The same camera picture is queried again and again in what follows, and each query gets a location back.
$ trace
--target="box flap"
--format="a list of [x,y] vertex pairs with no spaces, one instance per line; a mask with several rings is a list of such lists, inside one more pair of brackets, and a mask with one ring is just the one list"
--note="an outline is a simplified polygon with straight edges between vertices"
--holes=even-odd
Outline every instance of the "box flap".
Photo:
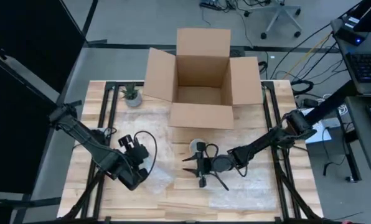
[[169,125],[186,128],[234,129],[231,106],[173,103]]
[[143,93],[172,101],[177,86],[176,56],[154,48],[149,49]]
[[230,58],[230,70],[233,105],[262,104],[257,58]]
[[178,29],[176,54],[229,57],[230,39],[228,29]]

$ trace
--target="potted plant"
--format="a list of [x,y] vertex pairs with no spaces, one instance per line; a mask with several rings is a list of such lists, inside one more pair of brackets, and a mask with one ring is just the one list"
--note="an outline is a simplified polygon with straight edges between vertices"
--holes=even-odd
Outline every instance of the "potted plant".
[[124,90],[121,90],[121,92],[124,94],[126,104],[130,107],[137,107],[142,101],[141,94],[135,89],[135,87],[135,83],[130,83],[129,85],[125,86]]

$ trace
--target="wooden plank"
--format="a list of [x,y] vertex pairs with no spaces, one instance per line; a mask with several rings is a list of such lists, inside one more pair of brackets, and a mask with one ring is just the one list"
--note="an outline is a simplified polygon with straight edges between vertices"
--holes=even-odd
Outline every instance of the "wooden plank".
[[[97,125],[104,85],[105,82],[101,81],[90,82],[82,115],[82,122],[89,127]],[[289,81],[275,81],[275,90],[281,114],[296,108]],[[111,139],[111,147],[119,148],[117,140],[125,134],[149,131],[158,144],[156,168],[150,179],[134,191],[129,191],[118,180],[106,178],[99,220],[111,216],[112,220],[128,221],[272,221],[274,217],[281,216],[269,151],[262,151],[255,156],[248,165],[249,171],[245,178],[241,178],[234,170],[220,174],[230,188],[229,192],[214,177],[208,177],[208,186],[200,189],[198,179],[182,170],[196,166],[195,162],[181,162],[191,156],[189,143],[195,138],[213,142],[219,146],[220,153],[226,153],[228,149],[249,144],[265,134],[266,121],[262,105],[234,107],[235,130],[173,128],[167,126],[170,102],[143,96],[141,106],[128,108],[121,99],[122,96],[120,93],[116,106],[114,127],[118,132]],[[111,101],[112,95],[108,100],[105,125],[108,122]],[[270,100],[269,108],[275,124]],[[153,156],[152,139],[143,134],[138,138]],[[306,148],[303,142],[298,142],[297,146]],[[214,150],[209,149],[208,152],[213,154]],[[297,190],[314,212],[322,216],[307,152],[292,148],[289,159]],[[81,146],[74,149],[58,217],[68,212],[83,192],[89,164],[89,153]],[[171,182],[164,185],[163,180],[154,179],[154,172],[157,170],[172,177]],[[287,198],[291,213],[289,193]]]

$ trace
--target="white cable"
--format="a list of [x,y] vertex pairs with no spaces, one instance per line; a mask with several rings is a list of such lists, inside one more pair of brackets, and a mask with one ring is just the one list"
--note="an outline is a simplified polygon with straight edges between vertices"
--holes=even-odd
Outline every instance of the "white cable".
[[[322,98],[317,99],[317,102],[322,103],[322,102],[324,102],[328,97],[330,97],[331,95],[332,95],[332,94],[330,94],[330,93],[326,93],[326,94],[324,94],[324,95],[322,96]],[[337,110],[338,110],[338,112],[339,112],[339,114],[340,114],[341,116],[343,116],[343,115],[345,115],[345,114],[347,114],[347,113],[349,112],[349,110],[347,109],[347,106],[346,106],[345,104],[340,105],[340,106],[337,108]]]

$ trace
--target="succulent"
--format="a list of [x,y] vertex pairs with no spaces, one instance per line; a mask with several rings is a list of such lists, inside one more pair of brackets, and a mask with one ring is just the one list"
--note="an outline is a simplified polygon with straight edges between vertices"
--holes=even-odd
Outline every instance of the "succulent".
[[125,99],[134,100],[137,97],[138,90],[136,90],[135,87],[135,83],[130,83],[124,87],[124,90],[121,90]]

